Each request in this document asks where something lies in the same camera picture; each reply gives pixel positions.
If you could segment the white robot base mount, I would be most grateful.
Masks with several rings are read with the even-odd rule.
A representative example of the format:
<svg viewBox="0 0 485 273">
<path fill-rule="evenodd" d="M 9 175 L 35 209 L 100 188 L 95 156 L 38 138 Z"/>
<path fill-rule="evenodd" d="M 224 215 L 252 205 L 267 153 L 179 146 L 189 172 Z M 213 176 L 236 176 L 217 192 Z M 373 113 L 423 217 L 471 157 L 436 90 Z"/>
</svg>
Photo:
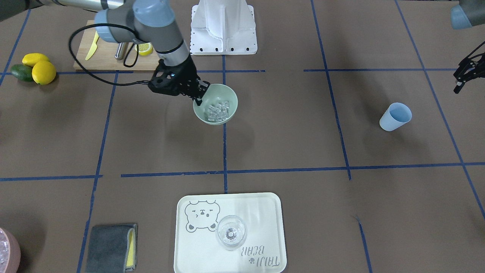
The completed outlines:
<svg viewBox="0 0 485 273">
<path fill-rule="evenodd" d="M 255 12 L 246 0 L 201 0 L 191 16 L 192 55 L 257 53 Z"/>
</svg>

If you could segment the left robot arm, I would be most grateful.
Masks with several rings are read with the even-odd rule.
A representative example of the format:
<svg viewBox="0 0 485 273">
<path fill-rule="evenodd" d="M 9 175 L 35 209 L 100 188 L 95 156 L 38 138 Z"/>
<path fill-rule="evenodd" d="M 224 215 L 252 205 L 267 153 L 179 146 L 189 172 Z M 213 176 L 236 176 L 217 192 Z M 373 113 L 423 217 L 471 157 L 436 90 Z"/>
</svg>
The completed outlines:
<svg viewBox="0 0 485 273">
<path fill-rule="evenodd" d="M 459 4 L 451 9 L 451 26 L 455 30 L 462 30 L 485 23 L 485 1 L 484 0 L 460 0 Z M 477 53 L 480 48 L 484 47 L 480 43 L 472 52 L 462 59 L 458 68 L 453 73 L 456 80 L 454 93 L 458 94 L 465 83 L 484 78 L 485 74 L 485 56 L 484 52 Z"/>
</svg>

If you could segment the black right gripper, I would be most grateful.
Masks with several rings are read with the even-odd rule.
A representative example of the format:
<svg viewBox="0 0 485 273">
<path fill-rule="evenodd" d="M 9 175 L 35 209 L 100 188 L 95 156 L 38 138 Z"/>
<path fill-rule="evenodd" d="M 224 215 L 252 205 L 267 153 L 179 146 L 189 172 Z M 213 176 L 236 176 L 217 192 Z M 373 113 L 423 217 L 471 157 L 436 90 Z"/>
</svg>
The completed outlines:
<svg viewBox="0 0 485 273">
<path fill-rule="evenodd" d="M 203 97 L 211 83 L 207 81 L 199 81 L 200 77 L 197 75 L 196 66 L 192 57 L 188 57 L 181 64 L 182 69 L 180 73 L 177 74 L 180 94 L 195 97 L 195 103 L 199 107 L 201 106 Z"/>
</svg>

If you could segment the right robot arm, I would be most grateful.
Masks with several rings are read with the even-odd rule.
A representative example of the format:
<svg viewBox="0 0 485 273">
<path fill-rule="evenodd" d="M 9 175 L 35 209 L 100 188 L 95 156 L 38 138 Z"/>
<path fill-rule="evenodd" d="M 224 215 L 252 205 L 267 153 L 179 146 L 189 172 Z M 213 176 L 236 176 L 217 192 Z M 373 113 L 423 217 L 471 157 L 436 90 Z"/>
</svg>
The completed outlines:
<svg viewBox="0 0 485 273">
<path fill-rule="evenodd" d="M 168 0 L 2 0 L 1 20 L 42 6 L 96 12 L 93 28 L 106 42 L 150 43 L 159 62 L 150 80 L 137 81 L 158 94 L 188 96 L 200 106 L 210 83 L 197 74 Z"/>
</svg>

